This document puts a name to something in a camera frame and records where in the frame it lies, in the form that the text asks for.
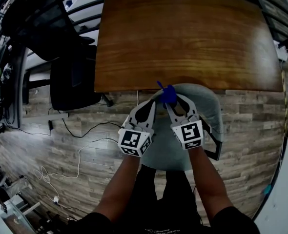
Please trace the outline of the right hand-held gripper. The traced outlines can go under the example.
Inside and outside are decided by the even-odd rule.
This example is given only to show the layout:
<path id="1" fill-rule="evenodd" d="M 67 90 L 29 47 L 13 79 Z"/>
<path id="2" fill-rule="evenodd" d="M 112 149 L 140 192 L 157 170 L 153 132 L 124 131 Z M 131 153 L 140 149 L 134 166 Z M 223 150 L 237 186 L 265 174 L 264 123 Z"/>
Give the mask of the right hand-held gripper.
<path id="1" fill-rule="evenodd" d="M 179 114 L 175 106 L 166 103 L 166 109 L 172 124 L 170 125 L 174 136 L 179 141 L 183 150 L 193 149 L 203 145 L 204 133 L 202 122 L 197 118 L 197 109 L 195 103 L 183 96 L 177 94 L 177 102 L 185 111 L 186 119 L 180 122 L 181 114 Z"/>

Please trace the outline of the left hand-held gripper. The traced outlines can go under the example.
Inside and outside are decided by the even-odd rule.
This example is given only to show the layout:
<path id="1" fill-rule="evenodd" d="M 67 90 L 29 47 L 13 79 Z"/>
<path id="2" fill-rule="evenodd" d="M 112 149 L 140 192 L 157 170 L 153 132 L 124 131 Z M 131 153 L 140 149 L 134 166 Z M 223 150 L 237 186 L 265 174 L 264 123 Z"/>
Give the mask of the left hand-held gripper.
<path id="1" fill-rule="evenodd" d="M 131 110 L 118 131 L 118 147 L 125 155 L 142 157 L 152 144 L 154 130 L 134 123 L 146 123 L 152 126 L 156 114 L 156 102 L 149 99 Z"/>

